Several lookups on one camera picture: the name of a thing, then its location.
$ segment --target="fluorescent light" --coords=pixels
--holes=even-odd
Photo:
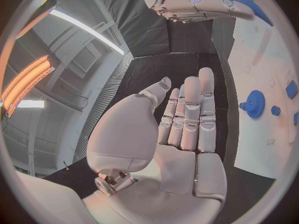
[[[18,108],[45,108],[45,101],[22,100]]]
[[[116,51],[118,51],[119,53],[121,53],[122,55],[124,55],[124,51],[119,48],[118,46],[116,46],[115,44],[113,44],[111,41],[109,41],[107,38],[105,38],[104,36],[102,36],[100,33],[96,32],[94,29],[91,29],[89,26],[83,24],[82,22],[72,18],[71,16],[68,16],[67,14],[64,14],[60,11],[57,10],[52,10],[50,12],[50,14],[60,17],[66,21],[69,21],[70,23],[80,27],[81,29],[89,32],[90,34],[92,34],[93,36],[97,37],[98,39],[100,39],[101,41],[105,42],[108,46],[112,47],[113,49],[115,49]]]

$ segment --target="air vent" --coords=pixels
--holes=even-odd
[[[89,43],[74,57],[73,62],[87,73],[100,56],[95,46]]]

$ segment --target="blue object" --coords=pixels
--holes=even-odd
[[[239,107],[240,107],[240,109],[245,111],[246,110],[246,102],[240,103]]]
[[[266,100],[265,96],[260,91],[251,91],[246,101],[246,112],[251,118],[258,118],[262,115],[265,109]]]
[[[290,99],[293,99],[298,93],[298,87],[295,81],[291,81],[291,83],[286,87],[287,95]]]
[[[271,109],[271,113],[275,116],[279,116],[281,114],[281,109],[277,106],[273,106]]]
[[[299,112],[297,112],[297,113],[294,114],[294,125],[297,125],[298,118],[299,118]]]
[[[264,14],[264,12],[260,9],[260,7],[257,6],[252,0],[230,0],[230,1],[238,1],[246,6],[250,7],[256,16],[258,16],[260,19],[264,20],[270,26],[273,26],[273,24],[269,20],[269,18]]]

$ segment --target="orange heating lamp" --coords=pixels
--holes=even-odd
[[[7,86],[1,95],[1,114],[7,112],[11,117],[17,105],[28,92],[54,69],[48,60],[48,55],[43,56],[22,70]]]

